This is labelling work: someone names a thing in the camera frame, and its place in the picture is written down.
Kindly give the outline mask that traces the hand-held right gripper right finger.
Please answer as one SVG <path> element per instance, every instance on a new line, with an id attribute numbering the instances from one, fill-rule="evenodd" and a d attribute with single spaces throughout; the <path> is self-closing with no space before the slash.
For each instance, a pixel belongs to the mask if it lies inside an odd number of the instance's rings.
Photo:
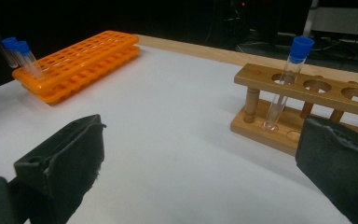
<path id="1" fill-rule="evenodd" d="M 296 165 L 352 224 L 358 224 L 358 133 L 329 119 L 305 119 Z"/>

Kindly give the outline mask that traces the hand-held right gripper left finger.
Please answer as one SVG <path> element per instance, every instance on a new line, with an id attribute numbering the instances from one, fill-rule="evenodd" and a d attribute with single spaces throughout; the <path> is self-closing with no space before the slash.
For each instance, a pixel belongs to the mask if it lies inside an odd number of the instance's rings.
<path id="1" fill-rule="evenodd" d="M 104 160 L 104 128 L 98 114 L 74 120 L 15 161 L 32 224 L 66 224 L 81 205 Z"/>

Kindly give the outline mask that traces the orange plastic tube rack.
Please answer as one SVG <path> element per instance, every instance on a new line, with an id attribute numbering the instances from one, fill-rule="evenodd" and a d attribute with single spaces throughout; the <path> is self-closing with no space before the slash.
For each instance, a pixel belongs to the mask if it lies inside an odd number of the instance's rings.
<path id="1" fill-rule="evenodd" d="M 138 41 L 137 35 L 104 31 L 39 59 L 42 79 L 22 68 L 12 76 L 44 103 L 56 105 L 136 58 Z"/>

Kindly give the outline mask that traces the wooden test tube rack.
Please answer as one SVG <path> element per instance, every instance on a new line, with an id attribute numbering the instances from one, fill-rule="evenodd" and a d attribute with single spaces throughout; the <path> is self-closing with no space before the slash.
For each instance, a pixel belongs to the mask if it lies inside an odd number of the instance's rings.
<path id="1" fill-rule="evenodd" d="M 299 74 L 296 82 L 279 83 L 282 71 L 257 64 L 246 64 L 234 77 L 234 82 L 247 88 L 245 106 L 232 120 L 230 130 L 261 144 L 294 156 L 307 115 L 331 119 L 358 132 L 358 83 L 343 82 L 325 76 Z M 276 131 L 265 131 L 271 104 L 260 97 L 275 94 L 287 96 Z"/>

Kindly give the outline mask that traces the blue-capped clear test tube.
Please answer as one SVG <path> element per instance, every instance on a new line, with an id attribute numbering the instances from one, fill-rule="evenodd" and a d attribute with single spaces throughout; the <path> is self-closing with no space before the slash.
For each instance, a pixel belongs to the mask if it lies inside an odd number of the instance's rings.
<path id="1" fill-rule="evenodd" d="M 33 55 L 26 41 L 18 41 L 14 44 L 14 53 L 22 69 L 31 77 L 44 79 L 44 74 L 37 59 Z"/>
<path id="2" fill-rule="evenodd" d="M 292 85 L 296 82 L 297 76 L 300 73 L 304 62 L 307 60 L 310 51 L 314 45 L 314 40 L 305 37 L 297 36 L 293 39 L 290 47 L 289 55 L 285 66 L 276 83 L 280 85 Z M 283 112 L 288 97 L 276 93 L 270 104 L 266 120 L 262 127 L 266 131 L 275 132 L 278 130 L 278 120 Z"/>
<path id="3" fill-rule="evenodd" d="M 16 37 L 8 37 L 1 41 L 1 44 L 4 48 L 4 55 L 7 59 L 7 63 L 11 68 L 19 67 L 19 62 L 16 57 L 16 47 L 15 44 L 17 43 Z"/>

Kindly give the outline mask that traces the white table sheet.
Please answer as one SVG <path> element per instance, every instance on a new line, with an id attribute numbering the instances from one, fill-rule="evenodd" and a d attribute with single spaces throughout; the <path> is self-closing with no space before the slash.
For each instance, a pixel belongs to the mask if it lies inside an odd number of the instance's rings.
<path id="1" fill-rule="evenodd" d="M 295 160 L 236 135 L 237 67 L 150 47 L 70 99 L 0 86 L 0 176 L 72 120 L 98 114 L 105 159 L 68 224 L 350 224 Z"/>

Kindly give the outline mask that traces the background table with white legs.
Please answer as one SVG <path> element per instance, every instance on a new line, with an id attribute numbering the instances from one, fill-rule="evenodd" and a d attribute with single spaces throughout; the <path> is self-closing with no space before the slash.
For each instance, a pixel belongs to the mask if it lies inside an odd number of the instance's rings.
<path id="1" fill-rule="evenodd" d="M 303 34 L 358 35 L 358 0 L 312 0 Z"/>

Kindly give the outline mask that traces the dark stand with red light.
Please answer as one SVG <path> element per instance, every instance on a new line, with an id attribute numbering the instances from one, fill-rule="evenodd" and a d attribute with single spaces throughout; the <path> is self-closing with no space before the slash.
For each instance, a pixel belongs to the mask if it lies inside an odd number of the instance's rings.
<path id="1" fill-rule="evenodd" d="M 235 20 L 249 20 L 251 12 L 250 0 L 230 0 L 229 7 Z"/>

